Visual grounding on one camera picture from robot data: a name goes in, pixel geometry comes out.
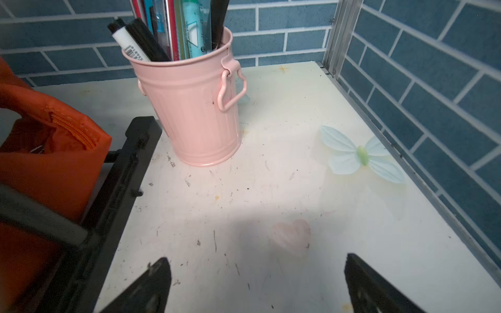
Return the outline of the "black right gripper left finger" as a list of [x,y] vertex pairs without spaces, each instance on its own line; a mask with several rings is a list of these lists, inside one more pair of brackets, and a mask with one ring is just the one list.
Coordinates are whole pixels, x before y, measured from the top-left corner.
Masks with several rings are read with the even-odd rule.
[[167,258],[159,258],[102,312],[164,312],[172,285]]

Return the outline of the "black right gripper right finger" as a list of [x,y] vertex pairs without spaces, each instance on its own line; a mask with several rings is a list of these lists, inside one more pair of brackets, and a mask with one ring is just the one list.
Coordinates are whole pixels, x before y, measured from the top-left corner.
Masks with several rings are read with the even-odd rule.
[[424,310],[354,253],[347,254],[344,275],[354,312],[424,313]]

